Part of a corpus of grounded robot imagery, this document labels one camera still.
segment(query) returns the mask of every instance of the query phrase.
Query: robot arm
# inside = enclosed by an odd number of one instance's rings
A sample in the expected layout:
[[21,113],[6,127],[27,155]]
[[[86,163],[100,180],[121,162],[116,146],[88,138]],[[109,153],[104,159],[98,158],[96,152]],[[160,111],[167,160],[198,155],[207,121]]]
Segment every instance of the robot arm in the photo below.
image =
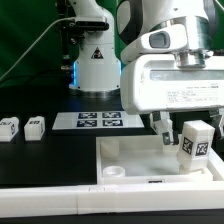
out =
[[216,15],[212,0],[124,0],[118,6],[118,33],[128,45],[121,53],[127,64],[123,108],[152,113],[152,128],[168,133],[171,144],[177,141],[168,112],[224,107],[224,58],[210,52]]
[[79,52],[70,92],[92,98],[117,94],[120,89],[120,61],[114,51],[113,15],[100,7],[96,0],[66,2],[75,18],[66,24],[66,41],[78,45],[76,50]]

